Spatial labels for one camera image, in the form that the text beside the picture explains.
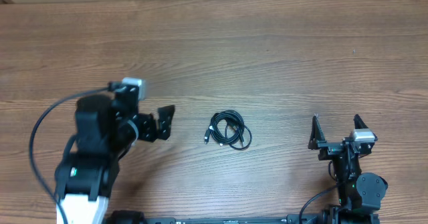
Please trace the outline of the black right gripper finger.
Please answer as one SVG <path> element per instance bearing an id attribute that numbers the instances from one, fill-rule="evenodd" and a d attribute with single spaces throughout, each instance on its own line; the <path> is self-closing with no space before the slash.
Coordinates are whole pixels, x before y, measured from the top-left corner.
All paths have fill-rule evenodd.
<path id="1" fill-rule="evenodd" d="M 363 122 L 362 118 L 356 114 L 354 116 L 354 128 L 355 129 L 367 129 L 368 126 Z"/>
<path id="2" fill-rule="evenodd" d="M 314 115 L 312 118 L 312 130 L 308 143 L 308 148 L 310 150 L 318 150 L 320 148 L 323 148 L 325 145 L 326 139 L 324 137 L 324 133 L 320 127 L 317 115 Z"/>

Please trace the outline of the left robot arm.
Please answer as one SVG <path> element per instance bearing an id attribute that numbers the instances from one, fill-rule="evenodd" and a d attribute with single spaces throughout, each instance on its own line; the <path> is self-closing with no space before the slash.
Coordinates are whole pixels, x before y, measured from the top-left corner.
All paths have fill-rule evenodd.
<path id="1" fill-rule="evenodd" d="M 134 94 L 96 94 L 76 102 L 76 133 L 55 171 L 58 223 L 102 223 L 120 171 L 135 142 L 167 140 L 175 106 L 141 114 Z"/>

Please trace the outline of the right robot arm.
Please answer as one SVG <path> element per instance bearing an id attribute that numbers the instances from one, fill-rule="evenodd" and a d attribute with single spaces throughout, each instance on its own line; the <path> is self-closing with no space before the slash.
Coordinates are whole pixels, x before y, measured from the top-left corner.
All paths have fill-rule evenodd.
<path id="1" fill-rule="evenodd" d="M 340 142 L 328 142 L 317 116 L 312 118 L 308 148 L 318 150 L 318 159 L 327 160 L 328 174 L 335 185 L 307 201 L 298 214 L 299 223 L 379 223 L 377 211 L 388 189 L 386 180 L 374 173 L 363 173 L 360 159 L 372 153 L 376 134 L 354 116 L 354 130 Z M 307 206 L 321 196 L 338 191 L 337 205 L 328 205 L 318 215 L 305 217 Z"/>

